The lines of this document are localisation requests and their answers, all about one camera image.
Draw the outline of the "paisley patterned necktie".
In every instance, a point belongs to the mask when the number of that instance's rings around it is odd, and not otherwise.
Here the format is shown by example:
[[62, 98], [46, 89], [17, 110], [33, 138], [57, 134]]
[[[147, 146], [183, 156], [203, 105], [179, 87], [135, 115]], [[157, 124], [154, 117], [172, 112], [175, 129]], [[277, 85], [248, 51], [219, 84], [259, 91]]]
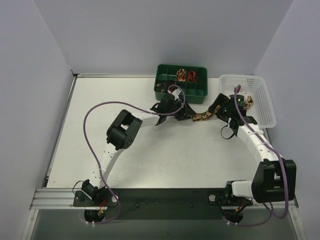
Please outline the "paisley patterned necktie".
[[[248, 111], [254, 105], [253, 98], [251, 96], [245, 97], [244, 108]], [[209, 113], [208, 110], [203, 113], [197, 113], [197, 115], [192, 119], [194, 122], [206, 121], [212, 118], [216, 113]]]

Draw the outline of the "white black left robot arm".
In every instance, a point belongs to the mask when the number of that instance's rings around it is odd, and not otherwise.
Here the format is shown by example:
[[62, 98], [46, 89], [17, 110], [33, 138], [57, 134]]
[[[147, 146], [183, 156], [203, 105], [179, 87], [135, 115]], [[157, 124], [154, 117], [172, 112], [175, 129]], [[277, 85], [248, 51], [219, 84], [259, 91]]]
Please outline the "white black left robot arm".
[[149, 111], [141, 109], [138, 113], [131, 113], [123, 109], [107, 129], [106, 150], [102, 159], [98, 159], [88, 139], [86, 122], [93, 110], [107, 104], [112, 104], [112, 102], [103, 102], [92, 107], [83, 120], [84, 138], [95, 158], [96, 167], [92, 170], [89, 179], [83, 182], [81, 191], [89, 199], [96, 202], [102, 198], [103, 190], [108, 187], [106, 185], [107, 179], [118, 157], [133, 144], [141, 128], [158, 126], [170, 116], [175, 117], [178, 121], [196, 116], [196, 112], [183, 96], [178, 96], [176, 93], [164, 94], [160, 102], [155, 103]]

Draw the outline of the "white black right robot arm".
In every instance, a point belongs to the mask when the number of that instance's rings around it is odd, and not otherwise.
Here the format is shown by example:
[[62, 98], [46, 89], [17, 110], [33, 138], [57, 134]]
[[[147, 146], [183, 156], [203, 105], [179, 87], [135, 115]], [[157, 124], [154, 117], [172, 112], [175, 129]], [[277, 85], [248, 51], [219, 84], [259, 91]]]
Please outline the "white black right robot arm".
[[258, 203], [292, 201], [295, 198], [297, 166], [274, 152], [257, 121], [246, 115], [244, 96], [220, 93], [208, 108], [227, 124], [246, 145], [257, 163], [252, 180], [231, 181], [232, 195]]

